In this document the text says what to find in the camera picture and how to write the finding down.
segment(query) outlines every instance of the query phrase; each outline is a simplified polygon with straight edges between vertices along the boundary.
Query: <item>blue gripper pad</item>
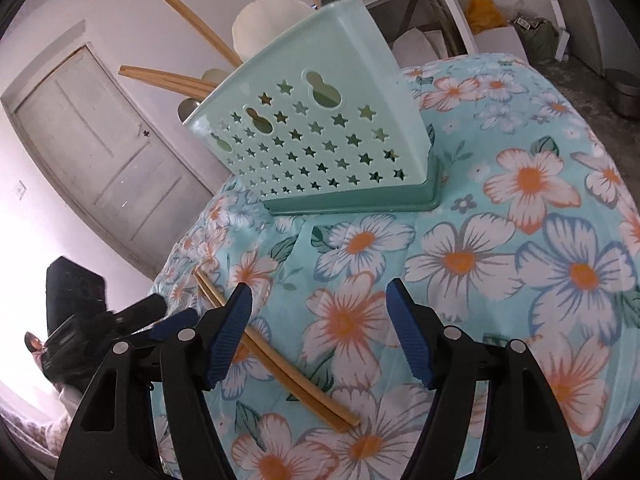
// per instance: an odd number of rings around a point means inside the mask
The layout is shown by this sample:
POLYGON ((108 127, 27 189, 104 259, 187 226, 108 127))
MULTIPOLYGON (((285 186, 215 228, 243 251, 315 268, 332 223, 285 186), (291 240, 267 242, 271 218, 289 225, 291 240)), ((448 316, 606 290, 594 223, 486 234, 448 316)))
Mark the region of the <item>blue gripper pad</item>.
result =
POLYGON ((423 337, 412 308, 427 307, 416 306, 399 278, 389 282, 386 286, 386 310, 398 334, 411 373, 422 381, 425 388, 429 388, 434 378, 431 346, 423 337))
POLYGON ((251 288, 240 283, 223 308, 230 309, 230 312, 226 314, 216 338, 209 346, 209 367, 206 378, 210 388, 226 377, 231 359, 236 354, 244 328, 251 316, 251 288))
POLYGON ((183 328, 193 328, 199 320, 200 317, 195 309, 186 308, 153 325, 147 331, 148 338, 153 341, 164 341, 183 328))

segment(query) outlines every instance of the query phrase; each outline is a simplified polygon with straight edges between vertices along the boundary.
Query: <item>dark green base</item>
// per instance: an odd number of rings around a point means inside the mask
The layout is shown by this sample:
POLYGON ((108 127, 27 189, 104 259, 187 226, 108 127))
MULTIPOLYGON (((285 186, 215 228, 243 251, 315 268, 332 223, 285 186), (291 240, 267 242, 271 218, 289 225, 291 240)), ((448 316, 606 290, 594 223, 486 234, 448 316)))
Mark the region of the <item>dark green base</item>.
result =
POLYGON ((440 205, 443 167, 435 155, 429 155, 427 180, 411 186, 388 186, 358 191, 339 191, 315 196, 297 196, 264 200, 273 215, 309 215, 332 213, 373 213, 431 211, 440 205))

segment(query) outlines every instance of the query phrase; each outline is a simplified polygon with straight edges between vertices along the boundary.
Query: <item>wall socket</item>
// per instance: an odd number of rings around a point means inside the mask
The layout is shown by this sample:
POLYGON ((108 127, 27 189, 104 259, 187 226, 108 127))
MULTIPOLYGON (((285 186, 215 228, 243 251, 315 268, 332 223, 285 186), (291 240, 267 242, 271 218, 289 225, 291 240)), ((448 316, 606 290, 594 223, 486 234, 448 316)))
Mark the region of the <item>wall socket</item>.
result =
POLYGON ((27 187, 24 185, 24 182, 19 180, 18 184, 15 185, 15 195, 18 197, 18 200, 22 200, 22 197, 27 192, 27 187))

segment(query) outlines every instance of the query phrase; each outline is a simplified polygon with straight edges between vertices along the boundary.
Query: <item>white door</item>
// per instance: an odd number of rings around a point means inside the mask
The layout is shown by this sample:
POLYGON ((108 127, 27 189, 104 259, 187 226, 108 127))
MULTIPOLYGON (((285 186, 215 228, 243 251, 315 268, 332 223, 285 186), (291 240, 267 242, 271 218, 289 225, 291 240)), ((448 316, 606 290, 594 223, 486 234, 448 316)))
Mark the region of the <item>white door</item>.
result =
POLYGON ((157 274, 211 193, 89 50, 49 75, 15 115, 63 198, 122 256, 145 274, 157 274))

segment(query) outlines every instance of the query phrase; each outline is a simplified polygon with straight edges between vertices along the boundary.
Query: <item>small gray flower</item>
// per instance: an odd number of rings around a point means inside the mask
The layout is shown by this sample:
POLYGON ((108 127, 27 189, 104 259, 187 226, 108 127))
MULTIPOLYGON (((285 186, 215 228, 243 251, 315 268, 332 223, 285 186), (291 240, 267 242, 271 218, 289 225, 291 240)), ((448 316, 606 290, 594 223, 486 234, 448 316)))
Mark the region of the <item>small gray flower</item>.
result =
POLYGON ((460 211, 460 214, 463 215, 469 209, 474 209, 478 204, 474 202, 474 196, 472 194, 468 194, 464 198, 457 198, 454 201, 454 205, 451 206, 452 211, 460 211))

